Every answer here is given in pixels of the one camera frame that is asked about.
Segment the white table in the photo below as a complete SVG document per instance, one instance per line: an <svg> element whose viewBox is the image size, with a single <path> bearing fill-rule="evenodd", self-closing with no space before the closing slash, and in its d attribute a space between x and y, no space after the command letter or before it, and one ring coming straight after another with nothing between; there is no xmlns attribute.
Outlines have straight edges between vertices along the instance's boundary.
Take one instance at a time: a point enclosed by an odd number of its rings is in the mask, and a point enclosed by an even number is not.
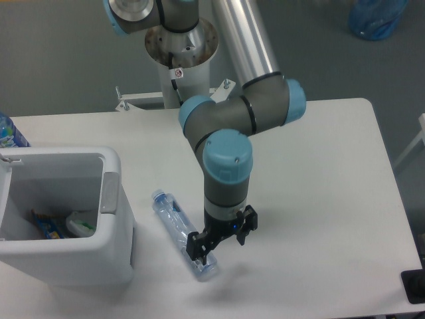
<svg viewBox="0 0 425 319"><path fill-rule="evenodd" d="M107 145L137 230L135 277L119 287L49 287L0 264L2 318L339 318L414 312L400 273L421 267L372 106L309 102L305 116L251 138L248 202L258 230L214 251L197 282L150 208L174 193L203 227L203 176L176 110L14 119L34 146Z"/></svg>

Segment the light blue joint cap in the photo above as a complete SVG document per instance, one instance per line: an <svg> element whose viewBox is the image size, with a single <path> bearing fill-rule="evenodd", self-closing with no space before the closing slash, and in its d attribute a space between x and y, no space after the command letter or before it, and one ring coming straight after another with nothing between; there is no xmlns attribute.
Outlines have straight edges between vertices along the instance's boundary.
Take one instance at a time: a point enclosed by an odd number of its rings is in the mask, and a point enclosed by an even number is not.
<svg viewBox="0 0 425 319"><path fill-rule="evenodd" d="M112 28L114 28L114 31L117 35L119 35L120 37L124 36L124 35L128 35L123 29L121 29L120 25L118 24L118 22L115 20L114 15L111 12L111 8L109 6L109 1L108 0L104 0L104 8L106 11L106 14L109 18L109 21L111 22Z"/></svg>
<svg viewBox="0 0 425 319"><path fill-rule="evenodd" d="M242 183L252 170L251 142L236 130L219 130L205 143L203 163L215 180L228 185Z"/></svg>
<svg viewBox="0 0 425 319"><path fill-rule="evenodd" d="M180 107L179 122L180 122L181 129L183 130L183 133L185 131L185 124L189 115L191 115L192 111L195 108L197 108L198 106L206 102L215 103L214 100L212 100L208 96L195 95L195 96L192 96L191 98L188 98L186 102L184 102L183 105Z"/></svg>
<svg viewBox="0 0 425 319"><path fill-rule="evenodd" d="M289 79L286 82L290 89L290 107L285 121L285 124L288 124L300 119L304 115L307 101L304 90L297 80Z"/></svg>

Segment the blue water bottle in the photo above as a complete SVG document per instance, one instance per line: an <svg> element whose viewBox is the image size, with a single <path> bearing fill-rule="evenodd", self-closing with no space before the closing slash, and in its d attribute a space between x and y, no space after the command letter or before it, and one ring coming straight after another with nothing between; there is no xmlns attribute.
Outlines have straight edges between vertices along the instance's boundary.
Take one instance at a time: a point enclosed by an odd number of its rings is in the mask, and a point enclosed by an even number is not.
<svg viewBox="0 0 425 319"><path fill-rule="evenodd" d="M174 198L173 194L166 194L158 189L152 194L152 208L158 214L166 230L171 236L174 245L182 254L192 273L199 281L207 281L218 273L217 260L213 253L207 256L207 263L192 261L186 251L187 235L197 229L191 223L185 212Z"/></svg>
<svg viewBox="0 0 425 319"><path fill-rule="evenodd" d="M7 115L0 112L0 148L25 148L28 141Z"/></svg>
<svg viewBox="0 0 425 319"><path fill-rule="evenodd" d="M398 25L407 3L408 0L356 0L348 25L362 39L385 39Z"/></svg>

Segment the gray floor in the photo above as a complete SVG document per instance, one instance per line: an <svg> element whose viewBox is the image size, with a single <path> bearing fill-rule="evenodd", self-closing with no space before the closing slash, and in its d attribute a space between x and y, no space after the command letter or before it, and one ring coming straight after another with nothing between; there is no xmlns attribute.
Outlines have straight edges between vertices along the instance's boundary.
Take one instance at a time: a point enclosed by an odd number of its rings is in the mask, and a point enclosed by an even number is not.
<svg viewBox="0 0 425 319"><path fill-rule="evenodd" d="M262 0L260 11L283 73L302 83L308 100L370 100L394 161L425 113L425 0L411 0L393 36L379 42L349 32L349 3ZM201 0L201 13L215 21L210 1ZM144 33L115 36L100 0L0 3L0 110L11 116L106 112L117 105L117 85L123 94L159 91L143 40ZM211 76L212 86L236 80L224 44ZM410 221L423 232L424 165L422 152L397 176Z"/></svg>

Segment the white trash bin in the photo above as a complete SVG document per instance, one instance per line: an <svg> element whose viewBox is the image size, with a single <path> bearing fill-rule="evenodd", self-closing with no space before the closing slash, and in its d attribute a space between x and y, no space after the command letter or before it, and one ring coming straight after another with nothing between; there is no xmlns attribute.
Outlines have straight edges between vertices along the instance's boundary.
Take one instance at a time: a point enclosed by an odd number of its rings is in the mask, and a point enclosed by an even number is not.
<svg viewBox="0 0 425 319"><path fill-rule="evenodd" d="M0 261L53 285L115 284L133 276L135 220L111 148L0 149ZM46 239L31 210L97 212L91 237Z"/></svg>

